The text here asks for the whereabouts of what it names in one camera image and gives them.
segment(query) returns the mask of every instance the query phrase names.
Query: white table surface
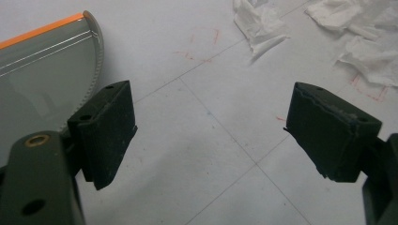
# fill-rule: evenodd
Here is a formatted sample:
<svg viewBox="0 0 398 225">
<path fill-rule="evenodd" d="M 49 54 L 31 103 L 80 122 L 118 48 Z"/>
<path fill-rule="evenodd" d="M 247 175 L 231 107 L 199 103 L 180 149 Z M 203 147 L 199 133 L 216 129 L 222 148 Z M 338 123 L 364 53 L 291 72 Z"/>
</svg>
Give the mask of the white table surface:
<svg viewBox="0 0 398 225">
<path fill-rule="evenodd" d="M 139 129 L 114 182 L 76 177 L 86 223 L 365 224 L 366 176 L 324 179 L 284 119 L 294 82 L 311 83 L 381 120 L 387 140 L 398 93 L 334 64 L 353 35 L 318 27 L 314 2 L 270 0 L 290 38 L 250 65 L 232 0 L 1 1 L 0 41 L 89 10 L 105 40 L 99 87 L 131 82 Z"/>
</svg>

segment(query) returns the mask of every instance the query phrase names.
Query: white paper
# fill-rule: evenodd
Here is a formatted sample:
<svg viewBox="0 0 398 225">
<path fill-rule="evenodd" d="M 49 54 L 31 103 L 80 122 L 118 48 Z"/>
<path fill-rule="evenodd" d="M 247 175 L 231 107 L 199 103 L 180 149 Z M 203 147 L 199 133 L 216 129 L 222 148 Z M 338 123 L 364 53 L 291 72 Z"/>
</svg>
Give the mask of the white paper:
<svg viewBox="0 0 398 225">
<path fill-rule="evenodd" d="M 359 0 L 324 0 L 305 11 L 319 25 L 333 31 L 343 31 L 362 13 Z"/>
<path fill-rule="evenodd" d="M 264 6 L 255 8 L 248 0 L 234 0 L 235 23 L 249 40 L 253 60 L 286 39 L 287 26 L 279 20 L 277 9 Z"/>
<path fill-rule="evenodd" d="M 331 31 L 343 32 L 348 29 L 367 39 L 376 40 L 379 38 L 379 32 L 375 29 L 376 18 L 379 24 L 396 22 L 391 20 L 391 15 L 380 18 L 389 4 L 390 0 L 323 0 L 309 6 L 306 13 Z"/>
<path fill-rule="evenodd" d="M 389 7 L 375 18 L 375 26 L 397 29 L 398 28 L 398 1 L 390 2 Z"/>
<path fill-rule="evenodd" d="M 398 86 L 398 52 L 356 36 L 339 59 L 354 66 L 370 83 Z"/>
</svg>

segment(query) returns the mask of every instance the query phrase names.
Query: red mark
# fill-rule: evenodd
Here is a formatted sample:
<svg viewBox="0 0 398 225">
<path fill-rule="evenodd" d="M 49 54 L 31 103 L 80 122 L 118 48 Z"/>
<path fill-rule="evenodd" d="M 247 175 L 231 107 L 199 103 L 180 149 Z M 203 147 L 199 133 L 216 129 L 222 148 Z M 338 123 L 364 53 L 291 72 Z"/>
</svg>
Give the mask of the red mark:
<svg viewBox="0 0 398 225">
<path fill-rule="evenodd" d="M 279 116 L 276 116 L 276 119 L 279 120 L 279 121 L 284 121 L 284 122 L 286 122 L 285 119 L 283 119 L 283 118 L 281 118 L 281 117 L 279 117 Z"/>
<path fill-rule="evenodd" d="M 183 54 L 186 59 L 193 60 L 193 57 L 189 52 L 174 52 L 174 53 Z"/>
<path fill-rule="evenodd" d="M 366 93 L 366 90 L 361 90 L 359 85 L 360 81 L 360 75 L 357 74 L 357 76 L 351 81 L 351 85 L 361 94 L 366 95 L 366 97 L 371 98 L 375 101 L 382 102 L 385 99 L 385 96 L 387 95 L 387 91 L 389 90 L 388 86 L 384 86 L 383 89 L 380 91 L 380 93 L 375 96 L 369 93 Z"/>
<path fill-rule="evenodd" d="M 360 80 L 360 75 L 357 74 L 357 76 L 351 81 L 351 84 L 353 86 L 357 86 L 359 80 Z"/>
<path fill-rule="evenodd" d="M 216 35 L 214 37 L 214 44 L 216 44 L 217 41 L 219 40 L 220 30 L 219 29 L 214 29 L 214 31 L 216 32 Z"/>
<path fill-rule="evenodd" d="M 388 86 L 384 86 L 383 90 L 381 90 L 380 94 L 378 94 L 377 97 L 373 97 L 371 95 L 367 95 L 367 96 L 369 98 L 372 98 L 375 101 L 382 102 L 382 101 L 384 101 L 384 98 L 385 98 L 388 90 L 389 90 Z"/>
</svg>

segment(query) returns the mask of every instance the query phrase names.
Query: orange rim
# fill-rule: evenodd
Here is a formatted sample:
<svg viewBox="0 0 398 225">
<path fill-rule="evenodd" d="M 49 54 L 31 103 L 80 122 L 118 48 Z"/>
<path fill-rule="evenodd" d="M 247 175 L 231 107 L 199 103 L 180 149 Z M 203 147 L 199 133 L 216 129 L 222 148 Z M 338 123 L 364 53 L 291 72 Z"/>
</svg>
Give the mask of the orange rim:
<svg viewBox="0 0 398 225">
<path fill-rule="evenodd" d="M 27 33 L 25 33 L 23 35 L 19 35 L 17 37 L 13 37 L 13 38 L 8 39 L 6 41 L 0 42 L 0 50 L 6 48 L 8 46 L 17 44 L 17 43 L 19 43 L 21 41 L 27 40 L 29 38 L 41 35 L 41 34 L 43 34 L 45 32 L 54 30 L 55 28 L 58 28 L 58 27 L 63 26 L 63 25 L 66 25 L 68 23 L 72 23 L 72 22 L 78 21 L 78 20 L 82 19 L 83 17 L 84 17 L 84 15 L 82 13 L 77 13 L 77 14 L 75 14 L 73 16 L 69 16 L 69 17 L 67 17 L 65 19 L 62 19 L 60 21 L 53 22 L 53 23 L 50 23 L 48 25 L 42 26 L 42 27 L 40 27 L 40 28 L 38 28 L 36 30 L 27 32 Z"/>
</svg>

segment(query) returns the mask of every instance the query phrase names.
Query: crumpled tissue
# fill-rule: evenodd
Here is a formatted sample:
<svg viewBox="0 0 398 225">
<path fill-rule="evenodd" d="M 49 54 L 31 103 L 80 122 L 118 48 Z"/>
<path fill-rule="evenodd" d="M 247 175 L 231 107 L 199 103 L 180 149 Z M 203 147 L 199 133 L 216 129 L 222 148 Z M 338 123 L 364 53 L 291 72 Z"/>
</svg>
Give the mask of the crumpled tissue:
<svg viewBox="0 0 398 225">
<path fill-rule="evenodd" d="M 370 40 L 378 39 L 374 20 L 390 0 L 323 0 L 307 7 L 306 13 L 331 31 L 345 29 Z"/>
<path fill-rule="evenodd" d="M 391 1 L 389 6 L 375 18 L 375 26 L 386 29 L 398 28 L 398 1 Z"/>
<path fill-rule="evenodd" d="M 345 45 L 339 61 L 354 66 L 370 83 L 398 86 L 398 52 L 356 36 Z"/>
<path fill-rule="evenodd" d="M 279 20 L 276 8 L 267 1 L 234 0 L 235 23 L 249 40 L 253 61 L 286 39 L 287 26 Z"/>
</svg>

